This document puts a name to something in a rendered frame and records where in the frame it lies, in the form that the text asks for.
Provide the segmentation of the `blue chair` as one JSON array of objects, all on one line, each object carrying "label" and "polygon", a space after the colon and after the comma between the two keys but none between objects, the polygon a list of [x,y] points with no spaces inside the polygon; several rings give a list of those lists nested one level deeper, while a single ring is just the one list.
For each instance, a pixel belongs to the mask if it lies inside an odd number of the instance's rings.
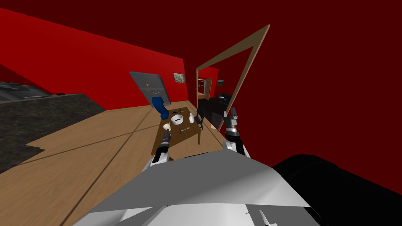
[{"label": "blue chair", "polygon": [[152,98],[153,107],[160,113],[161,119],[166,120],[169,116],[169,111],[164,106],[164,101],[161,96]]}]

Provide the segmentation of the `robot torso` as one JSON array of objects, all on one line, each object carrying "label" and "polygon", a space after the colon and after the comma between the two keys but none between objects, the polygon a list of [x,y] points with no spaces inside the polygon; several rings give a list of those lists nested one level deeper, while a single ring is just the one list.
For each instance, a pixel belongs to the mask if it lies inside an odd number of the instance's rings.
[{"label": "robot torso", "polygon": [[231,150],[156,164],[73,226],[320,226],[272,168]]}]

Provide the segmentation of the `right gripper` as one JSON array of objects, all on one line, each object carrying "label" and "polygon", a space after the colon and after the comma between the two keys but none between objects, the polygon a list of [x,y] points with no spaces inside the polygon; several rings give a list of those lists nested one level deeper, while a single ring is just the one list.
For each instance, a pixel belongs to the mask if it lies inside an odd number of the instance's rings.
[{"label": "right gripper", "polygon": [[225,127],[236,127],[238,125],[237,123],[238,116],[236,113],[236,109],[232,108],[231,112],[232,112],[231,116],[228,116],[226,111],[223,112],[223,120]]}]

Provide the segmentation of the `black chair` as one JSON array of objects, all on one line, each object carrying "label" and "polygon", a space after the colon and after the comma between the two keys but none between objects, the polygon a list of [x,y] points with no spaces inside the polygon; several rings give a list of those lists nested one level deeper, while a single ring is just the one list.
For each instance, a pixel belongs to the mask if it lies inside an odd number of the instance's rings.
[{"label": "black chair", "polygon": [[200,126],[201,130],[203,130],[203,120],[205,118],[205,110],[202,107],[198,107],[196,111],[196,116],[194,116],[194,121]]}]

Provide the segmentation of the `grey fridge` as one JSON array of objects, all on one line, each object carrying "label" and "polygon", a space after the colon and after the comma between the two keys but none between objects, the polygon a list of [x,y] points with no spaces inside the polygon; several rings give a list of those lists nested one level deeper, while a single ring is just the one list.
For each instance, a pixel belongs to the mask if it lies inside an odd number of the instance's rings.
[{"label": "grey fridge", "polygon": [[152,107],[154,107],[152,103],[153,97],[161,97],[164,106],[171,105],[163,79],[159,75],[133,71],[129,72],[129,74]]}]

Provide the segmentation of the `black cabinet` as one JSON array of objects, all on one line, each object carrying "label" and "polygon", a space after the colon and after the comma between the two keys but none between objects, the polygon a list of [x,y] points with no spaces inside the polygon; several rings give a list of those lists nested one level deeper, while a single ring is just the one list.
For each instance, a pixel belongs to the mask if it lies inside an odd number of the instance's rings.
[{"label": "black cabinet", "polygon": [[223,112],[227,110],[232,98],[230,94],[218,94],[209,100],[198,99],[199,107],[205,111],[205,118],[217,129],[222,121]]}]

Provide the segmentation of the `brown wooden table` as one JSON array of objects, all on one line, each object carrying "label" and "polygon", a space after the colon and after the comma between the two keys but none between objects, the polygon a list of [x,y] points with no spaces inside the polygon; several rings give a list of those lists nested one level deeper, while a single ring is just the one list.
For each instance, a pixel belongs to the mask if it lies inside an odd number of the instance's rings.
[{"label": "brown wooden table", "polygon": [[[172,114],[172,112],[178,111],[179,109],[186,110],[185,112],[181,113],[181,115],[183,115],[184,121],[180,125],[173,125],[171,122],[171,118],[174,116],[174,114]],[[197,136],[196,144],[200,144],[199,141],[200,141],[200,137],[201,137],[201,128],[196,122],[194,122],[193,124],[191,124],[189,122],[189,114],[190,114],[190,110],[187,107],[181,107],[181,108],[169,110],[168,119],[160,121],[160,125],[158,127],[158,131],[157,131],[157,134],[155,137],[155,142],[154,142],[154,145],[153,145],[153,148],[151,151],[151,155],[155,155],[157,147],[161,144],[163,135],[165,133],[165,130],[163,129],[163,125],[165,125],[167,123],[170,123],[170,125],[171,125],[170,147],[177,145],[180,142],[183,142],[184,140],[189,139],[194,135]],[[185,129],[187,127],[191,127],[191,129],[185,130],[181,134],[179,134],[179,129]]]}]

